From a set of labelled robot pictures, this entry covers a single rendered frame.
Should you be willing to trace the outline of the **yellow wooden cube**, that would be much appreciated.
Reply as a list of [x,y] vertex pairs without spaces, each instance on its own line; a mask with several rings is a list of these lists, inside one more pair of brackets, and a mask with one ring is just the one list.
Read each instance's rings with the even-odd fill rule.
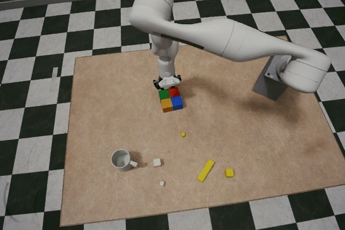
[[171,98],[161,100],[161,105],[164,113],[173,111],[173,104]]

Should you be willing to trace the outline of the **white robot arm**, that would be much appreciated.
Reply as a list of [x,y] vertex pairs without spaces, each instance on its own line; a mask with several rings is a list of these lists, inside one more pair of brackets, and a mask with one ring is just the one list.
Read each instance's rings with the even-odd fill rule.
[[285,55],[277,61],[276,72],[283,83],[302,93],[316,92],[330,67],[331,59],[319,51],[228,18],[197,24],[172,23],[173,4],[174,0],[135,0],[129,15],[133,27],[151,34],[151,50],[158,56],[158,74],[163,79],[159,82],[161,88],[180,84],[174,78],[178,42],[234,62]]

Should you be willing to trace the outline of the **small yellow block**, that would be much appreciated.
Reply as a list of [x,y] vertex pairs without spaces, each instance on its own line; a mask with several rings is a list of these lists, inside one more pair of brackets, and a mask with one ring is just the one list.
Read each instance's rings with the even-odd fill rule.
[[233,169],[226,169],[226,170],[224,170],[224,172],[225,172],[225,178],[234,176]]

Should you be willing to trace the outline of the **yellow flat bar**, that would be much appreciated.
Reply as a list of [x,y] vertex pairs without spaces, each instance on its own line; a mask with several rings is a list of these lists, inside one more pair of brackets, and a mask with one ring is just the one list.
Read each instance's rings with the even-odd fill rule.
[[211,169],[213,163],[214,162],[212,160],[210,160],[210,159],[208,160],[207,164],[205,165],[204,169],[202,170],[202,172],[198,176],[197,180],[199,180],[200,182],[202,182],[204,180],[205,176],[207,175],[207,173]]

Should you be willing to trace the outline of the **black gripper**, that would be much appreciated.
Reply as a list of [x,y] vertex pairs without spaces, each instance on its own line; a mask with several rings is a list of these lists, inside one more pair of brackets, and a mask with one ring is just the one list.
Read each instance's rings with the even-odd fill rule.
[[[174,75],[174,78],[178,78],[180,81],[181,81],[181,76],[180,75],[178,75],[178,76],[175,76]],[[159,76],[159,79],[156,81],[156,80],[153,80],[153,83],[154,83],[154,86],[159,90],[159,89],[161,89],[161,90],[164,90],[164,88],[161,88],[160,86],[159,86],[159,82],[161,81],[161,80],[163,80],[160,76]]]

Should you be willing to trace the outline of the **green wood-grain cube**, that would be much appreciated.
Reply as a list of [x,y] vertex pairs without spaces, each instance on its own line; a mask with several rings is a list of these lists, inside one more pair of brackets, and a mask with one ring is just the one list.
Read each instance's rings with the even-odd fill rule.
[[168,89],[160,90],[158,93],[159,93],[160,100],[170,98]]

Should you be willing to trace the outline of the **blue wooden cube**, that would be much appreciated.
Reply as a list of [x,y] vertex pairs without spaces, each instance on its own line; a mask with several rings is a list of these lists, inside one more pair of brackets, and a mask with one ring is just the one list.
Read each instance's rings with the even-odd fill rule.
[[181,96],[171,97],[173,111],[183,109]]

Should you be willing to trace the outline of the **red cube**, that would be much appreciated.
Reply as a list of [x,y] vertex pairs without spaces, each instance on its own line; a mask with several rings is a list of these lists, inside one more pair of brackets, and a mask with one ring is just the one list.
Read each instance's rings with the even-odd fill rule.
[[170,94],[170,98],[171,97],[180,96],[180,92],[178,90],[178,87],[172,88],[172,89],[168,89],[168,91],[169,91],[169,94]]

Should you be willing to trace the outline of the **grey mug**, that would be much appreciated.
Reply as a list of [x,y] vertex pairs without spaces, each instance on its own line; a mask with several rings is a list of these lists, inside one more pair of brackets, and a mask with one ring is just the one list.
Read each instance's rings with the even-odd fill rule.
[[132,156],[125,149],[116,150],[111,156],[111,162],[119,171],[128,171],[133,167],[138,168],[137,162],[133,162]]

